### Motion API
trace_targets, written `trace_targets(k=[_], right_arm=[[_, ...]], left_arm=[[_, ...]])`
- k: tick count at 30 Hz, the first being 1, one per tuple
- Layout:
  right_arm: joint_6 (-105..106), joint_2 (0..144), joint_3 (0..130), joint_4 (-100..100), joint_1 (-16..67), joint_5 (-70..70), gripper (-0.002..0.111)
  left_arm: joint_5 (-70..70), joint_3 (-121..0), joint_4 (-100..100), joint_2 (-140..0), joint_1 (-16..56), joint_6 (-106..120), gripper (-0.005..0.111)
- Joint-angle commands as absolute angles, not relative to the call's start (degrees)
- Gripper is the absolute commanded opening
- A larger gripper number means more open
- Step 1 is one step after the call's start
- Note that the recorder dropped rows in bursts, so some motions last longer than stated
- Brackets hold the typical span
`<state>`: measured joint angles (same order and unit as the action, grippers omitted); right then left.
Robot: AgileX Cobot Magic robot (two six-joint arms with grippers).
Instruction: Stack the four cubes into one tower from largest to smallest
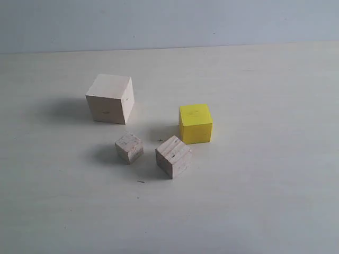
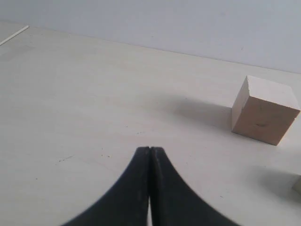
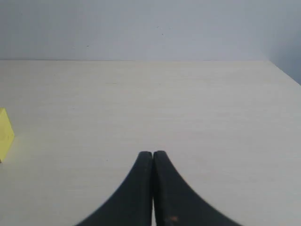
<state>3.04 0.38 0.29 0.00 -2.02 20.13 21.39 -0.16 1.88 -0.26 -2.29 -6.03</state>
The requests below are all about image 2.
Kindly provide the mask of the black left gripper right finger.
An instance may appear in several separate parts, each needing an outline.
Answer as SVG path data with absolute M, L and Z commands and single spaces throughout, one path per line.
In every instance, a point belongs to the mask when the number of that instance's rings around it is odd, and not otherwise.
M 182 179 L 161 147 L 150 149 L 150 208 L 154 226 L 236 226 Z

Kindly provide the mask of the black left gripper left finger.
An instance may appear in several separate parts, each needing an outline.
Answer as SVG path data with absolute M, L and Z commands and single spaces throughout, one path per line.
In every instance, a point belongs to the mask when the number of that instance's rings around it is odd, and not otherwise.
M 116 183 L 65 226 L 146 226 L 150 148 L 136 149 Z

